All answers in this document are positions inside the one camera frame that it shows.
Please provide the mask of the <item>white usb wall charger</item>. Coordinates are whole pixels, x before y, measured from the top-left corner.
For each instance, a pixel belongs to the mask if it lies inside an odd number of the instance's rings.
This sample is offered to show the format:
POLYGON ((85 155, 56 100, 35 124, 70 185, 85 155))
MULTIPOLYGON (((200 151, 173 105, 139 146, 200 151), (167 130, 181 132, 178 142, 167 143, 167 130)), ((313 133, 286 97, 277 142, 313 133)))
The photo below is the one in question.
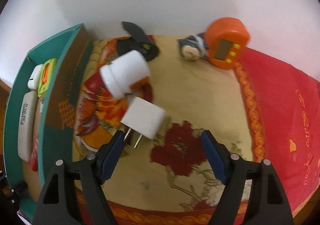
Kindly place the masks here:
POLYGON ((154 139, 165 117, 166 111, 164 109, 136 96, 131 100, 120 123, 129 128, 125 138, 127 138, 131 131, 139 133, 139 137, 134 145, 135 149, 143 137, 149 140, 154 139))

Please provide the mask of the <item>white pill bottle orange label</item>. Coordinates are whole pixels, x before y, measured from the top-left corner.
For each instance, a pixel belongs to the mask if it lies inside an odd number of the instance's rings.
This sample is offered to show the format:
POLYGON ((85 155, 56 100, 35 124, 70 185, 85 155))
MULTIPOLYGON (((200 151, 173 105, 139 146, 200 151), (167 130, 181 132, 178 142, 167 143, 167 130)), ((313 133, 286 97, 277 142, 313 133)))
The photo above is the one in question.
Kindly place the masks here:
POLYGON ((137 50, 132 50, 99 69, 101 79, 117 100, 140 89, 151 77, 148 63, 137 50))

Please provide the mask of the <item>orange timer with cat figure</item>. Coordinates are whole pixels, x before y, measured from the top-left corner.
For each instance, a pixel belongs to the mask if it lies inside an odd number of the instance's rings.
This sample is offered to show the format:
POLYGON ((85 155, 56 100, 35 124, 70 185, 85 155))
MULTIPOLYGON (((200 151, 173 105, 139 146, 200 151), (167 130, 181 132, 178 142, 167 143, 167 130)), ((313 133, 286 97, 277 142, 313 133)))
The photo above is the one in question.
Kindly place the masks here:
POLYGON ((240 61, 251 36, 237 18, 223 17, 211 23, 205 32, 177 40, 181 57, 188 61, 208 60, 229 70, 240 61))

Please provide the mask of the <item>black folding phone stand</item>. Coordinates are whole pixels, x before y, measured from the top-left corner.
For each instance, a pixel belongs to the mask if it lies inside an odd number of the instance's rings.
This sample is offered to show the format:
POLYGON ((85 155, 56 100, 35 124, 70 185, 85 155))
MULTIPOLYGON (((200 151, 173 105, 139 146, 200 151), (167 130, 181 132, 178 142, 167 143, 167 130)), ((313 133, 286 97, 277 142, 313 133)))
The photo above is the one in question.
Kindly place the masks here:
POLYGON ((117 40, 116 52, 119 56, 136 50, 148 62, 159 55, 159 48, 152 35, 147 35, 140 26, 132 22, 122 22, 121 25, 129 37, 117 40))

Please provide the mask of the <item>red lighter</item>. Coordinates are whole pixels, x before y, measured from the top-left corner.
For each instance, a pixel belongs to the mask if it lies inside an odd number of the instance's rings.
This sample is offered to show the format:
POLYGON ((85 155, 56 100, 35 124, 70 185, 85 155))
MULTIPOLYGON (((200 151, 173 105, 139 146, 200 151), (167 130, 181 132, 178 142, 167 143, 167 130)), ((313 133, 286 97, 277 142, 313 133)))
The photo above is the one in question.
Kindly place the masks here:
POLYGON ((39 150, 39 138, 37 137, 33 144, 33 148, 29 158, 29 167, 33 172, 36 172, 38 170, 38 150, 39 150))

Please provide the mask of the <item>red floral bed blanket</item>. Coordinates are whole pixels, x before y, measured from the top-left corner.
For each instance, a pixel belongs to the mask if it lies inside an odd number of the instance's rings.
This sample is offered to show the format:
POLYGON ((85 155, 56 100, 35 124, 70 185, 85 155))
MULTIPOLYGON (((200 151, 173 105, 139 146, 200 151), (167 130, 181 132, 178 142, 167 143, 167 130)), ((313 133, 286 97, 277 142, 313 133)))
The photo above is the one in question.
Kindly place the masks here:
POLYGON ((223 70, 182 59, 175 36, 155 41, 151 83, 138 95, 167 117, 154 140, 125 147, 103 185, 116 221, 208 223, 224 186, 201 148, 203 130, 244 159, 269 159, 297 215, 319 186, 319 82, 252 49, 223 70))

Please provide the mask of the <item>teal cardboard tray box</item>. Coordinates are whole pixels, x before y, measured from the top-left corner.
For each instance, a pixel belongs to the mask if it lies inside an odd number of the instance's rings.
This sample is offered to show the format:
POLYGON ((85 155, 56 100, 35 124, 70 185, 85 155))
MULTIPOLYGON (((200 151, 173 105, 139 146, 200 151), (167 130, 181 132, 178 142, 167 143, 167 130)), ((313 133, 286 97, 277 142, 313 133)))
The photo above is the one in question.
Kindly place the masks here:
POLYGON ((19 208, 32 221, 37 191, 42 189, 50 169, 58 159, 72 160, 72 143, 80 87, 93 50, 93 42, 83 24, 63 30, 31 49, 12 85, 4 119, 3 157, 9 187, 26 181, 28 189, 19 200, 19 208), (27 82, 37 65, 50 59, 57 63, 43 98, 37 98, 34 137, 39 141, 37 172, 29 170, 18 156, 18 127, 23 97, 30 92, 27 82))

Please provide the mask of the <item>grey white power bank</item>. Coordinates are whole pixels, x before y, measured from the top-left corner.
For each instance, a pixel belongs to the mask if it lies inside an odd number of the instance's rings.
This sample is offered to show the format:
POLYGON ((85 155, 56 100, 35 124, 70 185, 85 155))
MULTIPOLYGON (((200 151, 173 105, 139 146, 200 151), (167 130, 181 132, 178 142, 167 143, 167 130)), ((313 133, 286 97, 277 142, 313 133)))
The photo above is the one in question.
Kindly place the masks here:
POLYGON ((25 162, 29 162, 31 156, 36 103, 36 91, 31 91, 24 95, 18 123, 17 150, 18 156, 25 162))

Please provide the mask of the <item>small printed card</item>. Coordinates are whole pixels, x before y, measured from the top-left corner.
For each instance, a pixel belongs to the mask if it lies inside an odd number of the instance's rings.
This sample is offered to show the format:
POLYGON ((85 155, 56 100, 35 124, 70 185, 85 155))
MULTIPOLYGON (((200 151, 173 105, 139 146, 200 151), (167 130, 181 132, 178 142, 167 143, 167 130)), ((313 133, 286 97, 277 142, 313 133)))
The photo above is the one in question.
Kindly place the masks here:
POLYGON ((41 114, 42 111, 43 111, 44 102, 45 102, 45 97, 41 97, 41 98, 40 98, 40 107, 39 107, 39 112, 40 112, 40 114, 41 114))

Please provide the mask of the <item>wooden bedside shelf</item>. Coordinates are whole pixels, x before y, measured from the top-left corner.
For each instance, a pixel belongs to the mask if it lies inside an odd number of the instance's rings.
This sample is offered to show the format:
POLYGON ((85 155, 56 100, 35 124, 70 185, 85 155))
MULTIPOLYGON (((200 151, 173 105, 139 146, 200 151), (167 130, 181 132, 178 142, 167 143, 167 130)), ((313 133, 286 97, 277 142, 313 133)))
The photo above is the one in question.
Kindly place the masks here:
POLYGON ((5 118, 5 111, 7 108, 7 101, 11 91, 11 88, 4 83, 2 80, 0 81, 0 148, 1 148, 1 155, 3 154, 3 132, 4 132, 4 118, 5 118))

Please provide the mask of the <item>white earbuds case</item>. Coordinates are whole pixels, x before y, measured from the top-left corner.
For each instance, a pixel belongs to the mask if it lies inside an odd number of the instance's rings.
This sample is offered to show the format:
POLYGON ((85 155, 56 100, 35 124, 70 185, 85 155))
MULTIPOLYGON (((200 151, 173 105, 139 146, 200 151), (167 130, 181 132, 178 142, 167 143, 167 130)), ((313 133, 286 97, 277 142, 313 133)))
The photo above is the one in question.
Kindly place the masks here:
POLYGON ((38 64, 35 66, 33 69, 27 86, 30 90, 37 90, 39 88, 39 82, 40 82, 40 77, 41 77, 41 72, 42 72, 43 64, 38 64))

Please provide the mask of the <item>green orange utility knife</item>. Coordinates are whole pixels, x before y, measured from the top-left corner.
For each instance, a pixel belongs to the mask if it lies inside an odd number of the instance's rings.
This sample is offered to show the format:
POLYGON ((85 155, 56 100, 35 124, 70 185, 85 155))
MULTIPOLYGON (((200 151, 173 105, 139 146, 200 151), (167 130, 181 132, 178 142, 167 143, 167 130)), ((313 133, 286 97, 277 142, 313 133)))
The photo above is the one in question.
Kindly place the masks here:
POLYGON ((42 98, 46 95, 56 64, 56 58, 52 58, 43 64, 40 75, 39 87, 37 91, 39 98, 42 98))

